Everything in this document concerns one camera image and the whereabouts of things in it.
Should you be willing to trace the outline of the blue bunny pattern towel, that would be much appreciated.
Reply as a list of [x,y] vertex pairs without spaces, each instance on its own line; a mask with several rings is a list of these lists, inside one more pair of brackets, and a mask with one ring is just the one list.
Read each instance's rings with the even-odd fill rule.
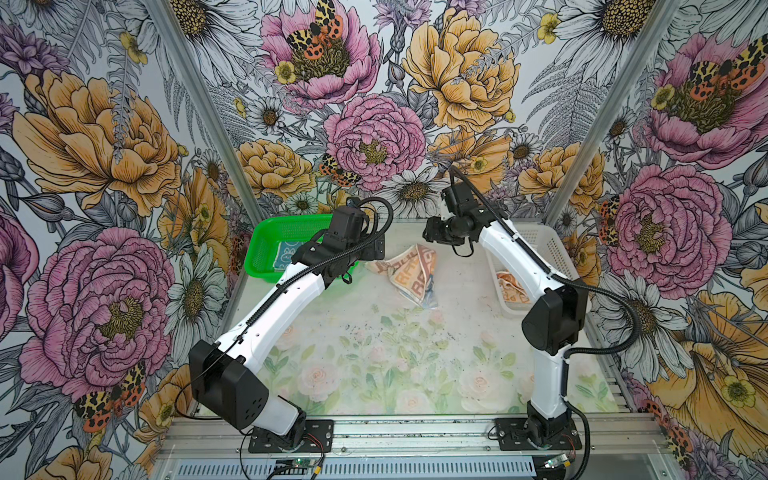
[[273,270],[275,272],[283,272],[293,262],[293,256],[303,244],[304,241],[280,242],[273,261]]

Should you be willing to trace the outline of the striped rabbit text towel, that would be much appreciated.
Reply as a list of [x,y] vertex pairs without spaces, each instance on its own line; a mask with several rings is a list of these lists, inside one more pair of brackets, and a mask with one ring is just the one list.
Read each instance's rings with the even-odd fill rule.
[[438,306],[434,292],[436,266],[437,252],[421,244],[411,245],[390,259],[366,263],[368,270],[386,276],[399,294],[424,309]]

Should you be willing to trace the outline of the green plastic basket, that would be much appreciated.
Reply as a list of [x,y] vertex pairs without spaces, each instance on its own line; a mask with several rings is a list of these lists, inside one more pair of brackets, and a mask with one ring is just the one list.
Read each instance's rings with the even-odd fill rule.
[[253,231],[247,249],[245,270],[248,275],[269,283],[279,283],[286,272],[275,272],[273,261],[282,241],[304,241],[329,226],[332,214],[276,217],[261,222]]

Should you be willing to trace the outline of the white plastic basket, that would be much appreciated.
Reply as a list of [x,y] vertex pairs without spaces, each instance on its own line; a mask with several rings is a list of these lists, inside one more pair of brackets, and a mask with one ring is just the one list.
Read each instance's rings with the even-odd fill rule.
[[[555,290],[562,286],[555,279],[557,276],[575,282],[579,274],[552,228],[530,222],[515,226],[510,220],[506,224],[514,231],[513,237],[500,223],[493,222],[482,230],[479,245],[486,253],[502,314],[521,322],[545,289]],[[528,304],[503,301],[496,278],[499,271],[509,271],[516,277],[530,299]]]

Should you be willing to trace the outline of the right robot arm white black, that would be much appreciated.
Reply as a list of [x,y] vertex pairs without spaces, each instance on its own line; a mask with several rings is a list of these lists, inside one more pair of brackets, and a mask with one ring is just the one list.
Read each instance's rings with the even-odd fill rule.
[[510,220],[480,204],[465,183],[446,187],[441,198],[450,216],[427,220],[423,238],[454,248],[476,242],[495,256],[521,285],[530,307],[521,328],[534,354],[534,388],[527,403],[528,441],[550,447],[570,431],[572,414],[566,404],[568,363],[564,355],[583,329],[587,293],[567,285],[522,237]]

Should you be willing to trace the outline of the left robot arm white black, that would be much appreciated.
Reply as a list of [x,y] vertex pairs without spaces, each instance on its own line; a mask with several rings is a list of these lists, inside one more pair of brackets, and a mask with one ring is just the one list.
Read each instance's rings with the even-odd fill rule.
[[257,374],[296,317],[336,279],[350,282],[359,261],[384,257],[391,204],[380,197],[354,198],[329,225],[292,256],[279,281],[245,319],[215,342],[198,341],[189,353],[194,400],[238,430],[264,431],[286,450],[306,437],[306,414],[269,391]]

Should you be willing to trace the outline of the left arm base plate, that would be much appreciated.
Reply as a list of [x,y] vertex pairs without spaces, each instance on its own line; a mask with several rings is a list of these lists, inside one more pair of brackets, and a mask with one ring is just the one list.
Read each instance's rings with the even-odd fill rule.
[[299,423],[286,435],[256,428],[247,450],[251,454],[329,453],[332,449],[335,422],[309,419]]

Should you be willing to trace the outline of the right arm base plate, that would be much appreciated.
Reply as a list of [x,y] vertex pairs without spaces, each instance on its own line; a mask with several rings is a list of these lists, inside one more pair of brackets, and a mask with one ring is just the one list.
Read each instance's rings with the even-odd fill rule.
[[493,434],[501,451],[579,451],[582,441],[573,420],[541,423],[523,417],[500,417],[493,421]]

